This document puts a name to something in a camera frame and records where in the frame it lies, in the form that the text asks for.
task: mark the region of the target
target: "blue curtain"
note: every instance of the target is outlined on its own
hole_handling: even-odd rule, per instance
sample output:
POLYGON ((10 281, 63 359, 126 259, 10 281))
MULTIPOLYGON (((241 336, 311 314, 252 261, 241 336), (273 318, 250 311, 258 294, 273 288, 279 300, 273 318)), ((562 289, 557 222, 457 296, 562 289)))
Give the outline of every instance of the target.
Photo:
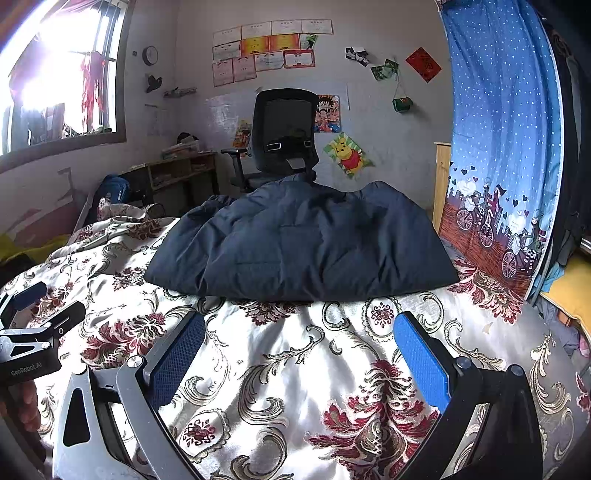
POLYGON ((443 5, 454 94, 440 233, 520 296, 548 246, 562 165, 553 54, 525 0, 443 5))

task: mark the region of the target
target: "pillow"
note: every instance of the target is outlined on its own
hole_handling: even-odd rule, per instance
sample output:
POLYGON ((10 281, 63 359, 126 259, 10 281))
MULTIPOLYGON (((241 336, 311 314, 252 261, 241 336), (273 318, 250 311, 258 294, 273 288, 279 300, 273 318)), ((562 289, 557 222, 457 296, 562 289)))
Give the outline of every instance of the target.
POLYGON ((578 319, 591 333, 591 261, 575 253, 566 264, 564 275, 555 280, 547 293, 541 295, 565 312, 578 319))

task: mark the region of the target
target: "finger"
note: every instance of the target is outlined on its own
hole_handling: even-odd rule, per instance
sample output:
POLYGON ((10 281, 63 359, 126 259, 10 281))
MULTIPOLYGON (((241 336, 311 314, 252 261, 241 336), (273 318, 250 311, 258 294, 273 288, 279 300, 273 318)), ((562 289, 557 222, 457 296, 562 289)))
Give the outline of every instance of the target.
POLYGON ((28 381, 22 384, 21 386, 22 391, 22 401, 27 405, 35 404, 37 405, 37 387, 35 386, 34 381, 28 381))
POLYGON ((18 418, 21 422, 28 423, 35 418, 38 412, 37 405, 23 405, 18 413, 18 418))
POLYGON ((25 424, 25 430, 28 432, 36 432, 41 428, 41 414, 37 411, 35 417, 25 424))

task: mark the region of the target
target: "cartoon bicycle print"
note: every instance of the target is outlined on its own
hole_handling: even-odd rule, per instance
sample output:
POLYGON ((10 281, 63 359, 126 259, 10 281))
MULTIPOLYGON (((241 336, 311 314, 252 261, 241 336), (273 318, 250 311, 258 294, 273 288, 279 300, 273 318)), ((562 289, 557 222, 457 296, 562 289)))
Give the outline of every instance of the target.
POLYGON ((536 210, 531 221, 531 233, 524 228, 510 242, 501 264, 505 278, 513 278, 518 270, 525 272, 527 276, 535 270, 546 242, 546 230, 540 228, 540 219, 541 212, 536 210))
POLYGON ((468 231, 474 224, 479 227, 480 243, 485 248, 492 246, 494 235, 491 224, 497 212, 502 211, 499 199, 506 192, 501 185, 497 185, 493 195, 489 195, 489 186, 490 179, 486 179, 482 204, 480 204, 480 193, 473 192, 472 195, 466 196, 464 206, 456 214, 456 222, 460 229, 468 231))

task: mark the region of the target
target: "green bag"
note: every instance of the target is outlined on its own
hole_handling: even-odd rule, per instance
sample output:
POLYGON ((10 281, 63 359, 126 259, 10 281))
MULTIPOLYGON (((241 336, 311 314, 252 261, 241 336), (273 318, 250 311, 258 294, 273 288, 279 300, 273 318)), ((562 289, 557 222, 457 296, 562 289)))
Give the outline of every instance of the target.
POLYGON ((398 113, 408 112, 413 104, 413 101, 409 97, 395 98, 392 100, 394 110, 398 113))

